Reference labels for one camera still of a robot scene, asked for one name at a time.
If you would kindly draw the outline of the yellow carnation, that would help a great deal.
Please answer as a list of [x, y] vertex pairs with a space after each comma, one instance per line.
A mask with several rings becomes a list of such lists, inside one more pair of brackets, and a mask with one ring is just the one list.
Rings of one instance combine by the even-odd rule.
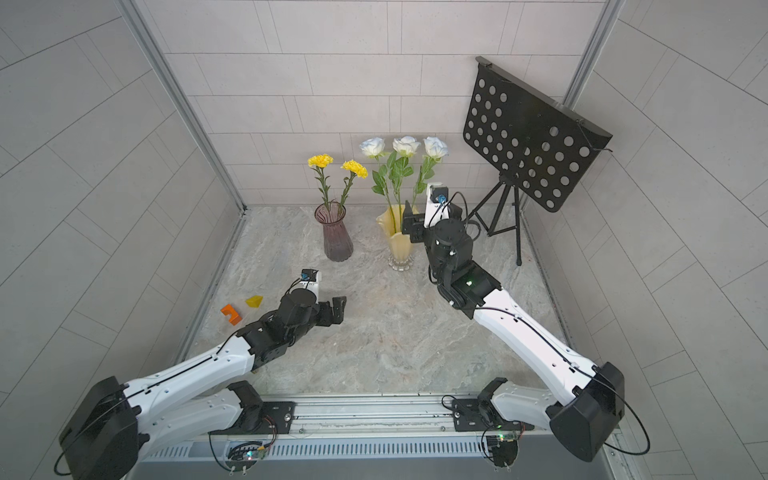
[[315, 172], [315, 179], [319, 182], [319, 190], [322, 195], [323, 205], [327, 212], [330, 211], [330, 187], [328, 185], [329, 177], [325, 174], [325, 168], [332, 164], [334, 159], [327, 154], [320, 154], [312, 156], [308, 159], [307, 163], [311, 170]]
[[344, 188], [342, 190], [342, 194], [339, 200], [339, 206], [344, 207], [349, 197], [349, 193], [350, 193], [350, 190], [352, 189], [354, 181], [357, 178], [366, 179], [369, 173], [367, 168], [364, 165], [362, 165], [361, 163], [355, 160], [344, 162], [341, 168], [347, 172], [346, 176], [344, 177]]

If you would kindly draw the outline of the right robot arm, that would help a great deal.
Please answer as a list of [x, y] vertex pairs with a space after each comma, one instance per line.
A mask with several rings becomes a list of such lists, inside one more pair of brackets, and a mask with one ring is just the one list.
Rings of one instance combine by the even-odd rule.
[[546, 386], [540, 397], [516, 394], [504, 377], [477, 397], [483, 431], [519, 423], [548, 429], [576, 458], [590, 462], [608, 444], [625, 414], [625, 378], [613, 364], [596, 365], [525, 312], [500, 282], [472, 258], [473, 239], [460, 208], [431, 203], [425, 213], [403, 209], [402, 229], [425, 247], [428, 278], [455, 310], [500, 338]]

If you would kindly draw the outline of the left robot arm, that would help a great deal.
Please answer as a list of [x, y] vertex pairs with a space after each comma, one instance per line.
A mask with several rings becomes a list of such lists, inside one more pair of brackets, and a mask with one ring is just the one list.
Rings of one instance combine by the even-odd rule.
[[339, 325], [347, 299], [319, 301], [312, 286], [286, 293], [277, 309], [221, 345], [161, 372], [90, 387], [59, 436], [67, 476], [122, 479], [149, 454], [233, 427], [252, 431], [263, 402], [243, 375], [281, 357], [313, 327]]

